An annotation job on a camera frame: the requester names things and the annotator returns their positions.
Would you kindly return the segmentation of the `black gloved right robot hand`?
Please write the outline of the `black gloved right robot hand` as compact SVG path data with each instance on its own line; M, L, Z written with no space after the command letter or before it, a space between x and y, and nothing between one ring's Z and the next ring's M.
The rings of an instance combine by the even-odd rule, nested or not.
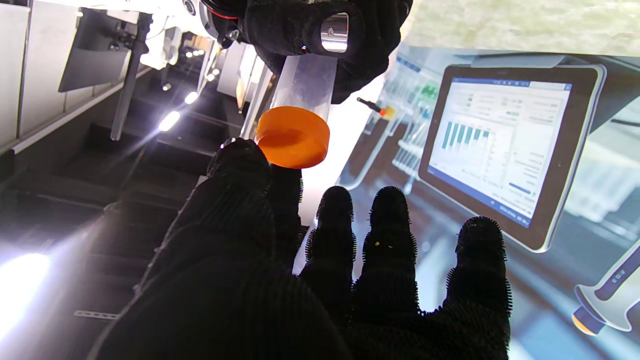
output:
M398 47L411 0L205 0L212 27L222 39L238 31L275 75L288 56L316 54L337 59L331 102L343 103L389 66ZM344 53L322 46L322 23L345 13L349 32Z

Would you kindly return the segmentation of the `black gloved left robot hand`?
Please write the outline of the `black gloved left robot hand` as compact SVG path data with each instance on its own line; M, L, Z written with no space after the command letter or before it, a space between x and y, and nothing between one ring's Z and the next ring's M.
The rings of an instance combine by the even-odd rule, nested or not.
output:
M446 297L418 305L418 245L405 194L380 189L361 274L349 191L324 192L306 264L300 170L270 164L251 140L215 153L167 231L132 301L90 360L506 360L512 299L498 224L458 234Z

